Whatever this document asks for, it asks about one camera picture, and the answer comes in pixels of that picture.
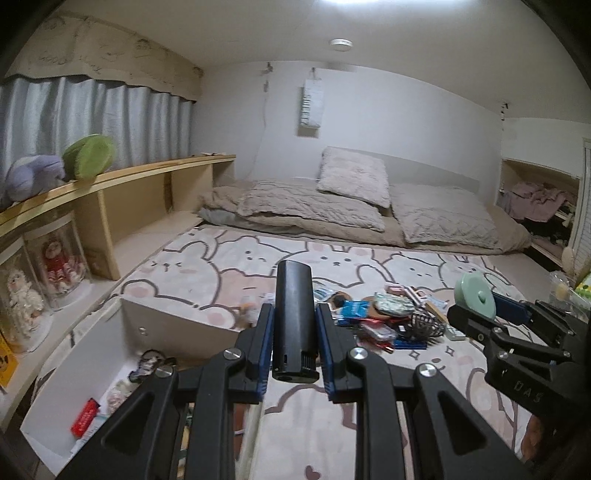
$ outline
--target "gray curtain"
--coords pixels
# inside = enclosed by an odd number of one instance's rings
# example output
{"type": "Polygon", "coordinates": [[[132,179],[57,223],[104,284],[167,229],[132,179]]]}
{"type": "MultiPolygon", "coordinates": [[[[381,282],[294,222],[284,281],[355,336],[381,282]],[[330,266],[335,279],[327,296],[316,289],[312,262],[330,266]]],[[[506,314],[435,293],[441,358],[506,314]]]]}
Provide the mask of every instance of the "gray curtain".
{"type": "Polygon", "coordinates": [[[20,157],[57,154],[89,134],[113,138],[112,168],[189,157],[195,102],[84,76],[32,80],[13,77],[0,86],[0,181],[20,157]]]}

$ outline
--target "purple plush toy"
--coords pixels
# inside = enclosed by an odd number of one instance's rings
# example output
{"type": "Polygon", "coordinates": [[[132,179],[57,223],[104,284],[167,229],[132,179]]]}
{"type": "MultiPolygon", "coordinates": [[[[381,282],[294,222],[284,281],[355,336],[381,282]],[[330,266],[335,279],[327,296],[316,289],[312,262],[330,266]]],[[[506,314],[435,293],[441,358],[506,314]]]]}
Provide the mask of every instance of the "purple plush toy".
{"type": "Polygon", "coordinates": [[[3,207],[57,187],[57,181],[65,175],[63,162],[57,155],[20,158],[11,165],[6,175],[3,207]]]}

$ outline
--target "mint green object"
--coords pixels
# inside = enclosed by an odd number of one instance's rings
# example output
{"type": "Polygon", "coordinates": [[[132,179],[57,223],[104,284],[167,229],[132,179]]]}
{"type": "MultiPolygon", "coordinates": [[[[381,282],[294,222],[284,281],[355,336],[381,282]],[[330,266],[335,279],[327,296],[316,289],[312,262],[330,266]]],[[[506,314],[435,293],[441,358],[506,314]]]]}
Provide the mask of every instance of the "mint green object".
{"type": "Polygon", "coordinates": [[[70,145],[61,156],[66,181],[87,180],[113,164],[115,146],[106,135],[89,135],[70,145]]]}
{"type": "Polygon", "coordinates": [[[489,320],[496,317],[495,299],[491,288],[480,272],[464,273],[453,290],[456,304],[478,313],[489,320]]]}

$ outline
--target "smoke detector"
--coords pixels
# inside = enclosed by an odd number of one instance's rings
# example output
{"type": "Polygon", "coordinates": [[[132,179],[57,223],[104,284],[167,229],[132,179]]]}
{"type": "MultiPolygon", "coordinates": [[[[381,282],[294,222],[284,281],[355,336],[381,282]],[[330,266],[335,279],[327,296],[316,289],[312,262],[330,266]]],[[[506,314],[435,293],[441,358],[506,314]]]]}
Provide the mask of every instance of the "smoke detector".
{"type": "Polygon", "coordinates": [[[344,38],[335,38],[334,40],[330,40],[330,46],[336,51],[349,51],[353,48],[353,42],[344,38]]]}

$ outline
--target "brown round object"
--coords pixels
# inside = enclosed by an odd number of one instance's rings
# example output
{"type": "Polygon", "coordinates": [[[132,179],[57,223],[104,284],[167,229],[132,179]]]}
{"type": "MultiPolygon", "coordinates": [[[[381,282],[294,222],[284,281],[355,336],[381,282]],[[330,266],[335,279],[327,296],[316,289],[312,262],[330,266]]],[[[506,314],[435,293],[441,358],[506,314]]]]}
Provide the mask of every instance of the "brown round object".
{"type": "Polygon", "coordinates": [[[386,321],[389,320],[390,318],[392,318],[390,315],[385,315],[383,313],[380,313],[379,311],[377,311],[377,309],[374,307],[374,297],[365,297],[362,298],[361,300],[366,300],[369,302],[369,309],[368,309],[368,317],[371,319],[375,319],[375,320],[382,320],[382,321],[386,321]]]}
{"type": "Polygon", "coordinates": [[[342,297],[345,298],[345,300],[348,300],[348,301],[353,300],[353,297],[351,295],[349,295],[348,293],[345,293],[344,291],[338,291],[337,293],[332,295],[331,298],[326,300],[328,303],[330,303],[330,306],[332,306],[334,309],[336,308],[336,305],[332,302],[332,299],[335,298],[337,295],[341,295],[342,297]]]}

